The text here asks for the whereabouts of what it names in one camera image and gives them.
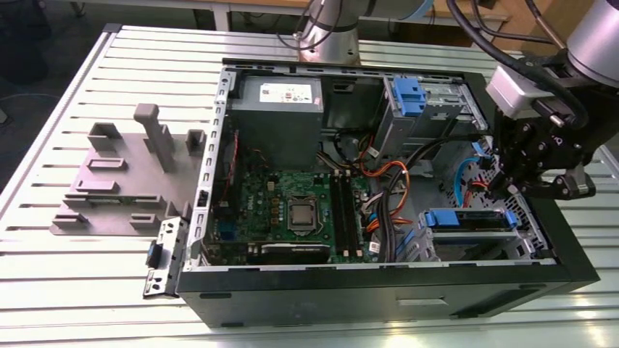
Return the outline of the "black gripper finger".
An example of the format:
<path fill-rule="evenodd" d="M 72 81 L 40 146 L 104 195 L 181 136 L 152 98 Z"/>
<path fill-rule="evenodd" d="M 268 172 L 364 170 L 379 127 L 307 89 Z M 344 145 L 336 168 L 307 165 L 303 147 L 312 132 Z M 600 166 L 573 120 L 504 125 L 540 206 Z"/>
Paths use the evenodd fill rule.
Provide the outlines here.
<path fill-rule="evenodd" d="M 523 181 L 509 178 L 507 188 L 537 199 L 573 200 L 596 195 L 596 186 L 583 169 L 565 170 L 551 182 L 543 181 L 539 176 Z"/>
<path fill-rule="evenodd" d="M 493 154 L 497 156 L 497 172 L 489 182 L 492 196 L 509 196 L 508 187 L 519 187 L 519 167 L 513 152 L 517 123 L 512 119 L 496 119 L 493 129 Z"/>

